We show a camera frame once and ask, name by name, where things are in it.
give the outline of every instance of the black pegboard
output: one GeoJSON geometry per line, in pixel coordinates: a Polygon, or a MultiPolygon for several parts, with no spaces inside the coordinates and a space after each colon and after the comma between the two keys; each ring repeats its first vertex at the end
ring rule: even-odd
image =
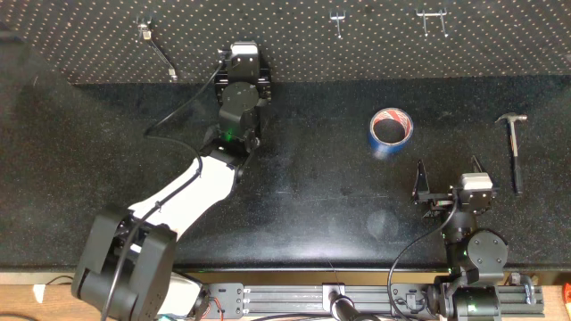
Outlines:
{"type": "Polygon", "coordinates": [[[71,83],[169,82],[138,43],[137,17],[181,81],[203,82],[216,50],[255,40],[275,81],[571,73],[571,2],[376,0],[0,0],[4,22],[71,83]],[[438,18],[415,10],[446,9],[438,18]],[[343,38],[329,12],[346,11],[343,38]]]}

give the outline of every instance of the hammer handle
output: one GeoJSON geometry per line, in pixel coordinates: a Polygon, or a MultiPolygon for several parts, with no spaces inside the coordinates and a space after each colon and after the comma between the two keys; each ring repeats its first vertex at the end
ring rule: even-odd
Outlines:
{"type": "Polygon", "coordinates": [[[514,187],[516,189],[516,195],[520,196],[524,193],[524,179],[521,176],[521,168],[519,167],[518,157],[514,156],[513,161],[514,187]]]}

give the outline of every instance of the black table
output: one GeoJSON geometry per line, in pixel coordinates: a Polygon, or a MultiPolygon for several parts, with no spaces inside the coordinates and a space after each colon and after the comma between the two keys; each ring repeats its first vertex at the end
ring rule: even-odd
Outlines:
{"type": "MultiPolygon", "coordinates": [[[[50,72],[14,85],[0,128],[0,268],[72,269],[95,215],[156,193],[190,164],[176,146],[145,141],[155,119],[197,86],[67,85],[50,72]]],[[[181,238],[177,268],[388,269],[437,226],[410,203],[417,160],[433,192],[456,184],[476,155],[499,183],[478,219],[509,242],[508,268],[571,269],[571,78],[427,78],[287,83],[264,111],[262,147],[243,183],[181,238]],[[413,137],[389,160],[371,156],[368,122],[404,109],[413,137]],[[504,112],[517,124],[525,195],[511,189],[504,112]]],[[[163,133],[200,146],[217,121],[213,89],[163,133]]],[[[445,267],[439,237],[401,268],[445,267]]]]}

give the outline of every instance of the hammer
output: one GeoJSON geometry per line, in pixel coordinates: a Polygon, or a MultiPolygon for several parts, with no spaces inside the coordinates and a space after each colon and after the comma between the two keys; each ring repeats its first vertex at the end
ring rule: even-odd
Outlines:
{"type": "Polygon", "coordinates": [[[519,167],[519,161],[517,160],[517,140],[516,140],[516,128],[514,123],[517,120],[524,121],[527,120],[527,115],[517,115],[515,112],[509,112],[507,114],[501,115],[501,117],[496,120],[496,122],[507,119],[509,123],[509,130],[511,132],[511,151],[513,152],[513,164],[512,168],[514,171],[514,188],[518,196],[524,193],[524,181],[521,176],[521,169],[519,167]]]}

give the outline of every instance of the wooden floor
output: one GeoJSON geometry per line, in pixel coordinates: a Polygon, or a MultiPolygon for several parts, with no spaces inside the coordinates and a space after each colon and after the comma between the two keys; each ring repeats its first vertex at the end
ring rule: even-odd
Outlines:
{"type": "MultiPolygon", "coordinates": [[[[543,286],[545,316],[543,320],[568,321],[569,316],[563,304],[561,286],[543,286]]],[[[71,296],[69,285],[48,285],[43,303],[38,303],[33,285],[0,285],[0,315],[13,313],[44,320],[99,320],[99,311],[71,296]]],[[[15,320],[0,317],[0,320],[15,320]]],[[[517,318],[504,318],[514,321],[517,318]]]]}

